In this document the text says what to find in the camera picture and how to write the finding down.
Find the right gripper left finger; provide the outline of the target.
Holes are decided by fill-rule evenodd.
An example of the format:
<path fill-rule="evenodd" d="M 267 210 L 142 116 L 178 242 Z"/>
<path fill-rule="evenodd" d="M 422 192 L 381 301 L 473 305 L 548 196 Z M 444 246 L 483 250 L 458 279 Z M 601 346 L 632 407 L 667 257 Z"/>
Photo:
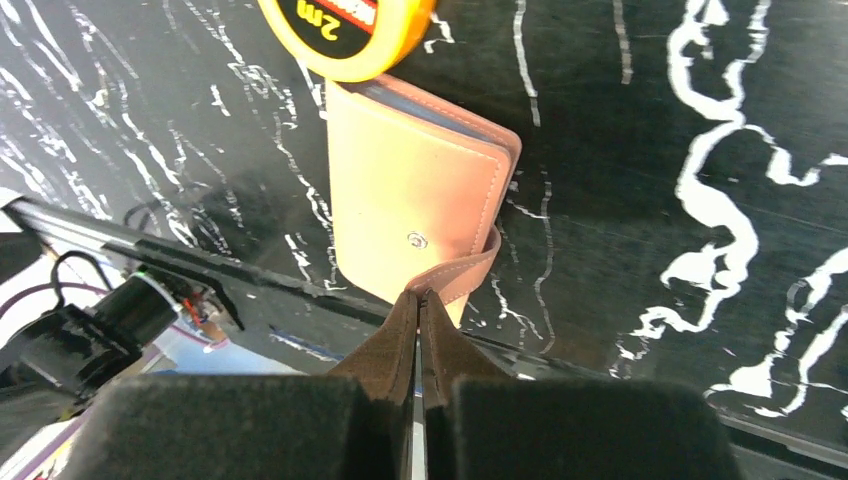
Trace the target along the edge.
<path fill-rule="evenodd" d="M 381 327 L 327 372 L 357 380 L 372 401 L 401 404 L 413 384 L 419 298 L 404 291 Z"/>

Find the pink leather card holder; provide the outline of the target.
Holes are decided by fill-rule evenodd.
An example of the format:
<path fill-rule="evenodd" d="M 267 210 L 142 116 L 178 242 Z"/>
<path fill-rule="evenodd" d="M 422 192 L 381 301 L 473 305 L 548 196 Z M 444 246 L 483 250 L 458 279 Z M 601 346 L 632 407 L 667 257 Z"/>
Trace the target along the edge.
<path fill-rule="evenodd" d="M 325 101 L 340 272 L 386 302 L 432 289 L 459 324 L 501 246 L 520 137 L 389 75 L 328 82 Z"/>

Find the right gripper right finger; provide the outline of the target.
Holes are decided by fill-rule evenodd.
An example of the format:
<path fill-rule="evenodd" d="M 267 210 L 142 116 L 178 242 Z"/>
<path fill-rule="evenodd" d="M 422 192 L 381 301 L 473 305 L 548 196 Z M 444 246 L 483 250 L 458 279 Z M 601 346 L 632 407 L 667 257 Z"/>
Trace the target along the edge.
<path fill-rule="evenodd" d="M 418 319 L 425 408 L 448 405 L 452 397 L 452 385 L 458 379 L 511 378 L 456 329 L 435 290 L 428 289 L 421 294 Z"/>

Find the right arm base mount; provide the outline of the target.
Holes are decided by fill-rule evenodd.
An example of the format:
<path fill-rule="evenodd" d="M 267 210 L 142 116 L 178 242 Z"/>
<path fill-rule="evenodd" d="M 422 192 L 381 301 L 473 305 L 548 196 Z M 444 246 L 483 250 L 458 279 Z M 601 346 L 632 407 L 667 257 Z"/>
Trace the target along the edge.
<path fill-rule="evenodd" d="M 72 285 L 61 281 L 59 266 L 69 259 L 88 262 L 104 281 L 105 294 L 95 305 L 66 299 Z M 244 328 L 221 289 L 149 263 L 113 285 L 93 255 L 72 251 L 56 258 L 44 287 L 56 295 L 55 305 L 1 348 L 2 434 L 38 430 L 78 414 L 178 321 L 212 347 Z"/>

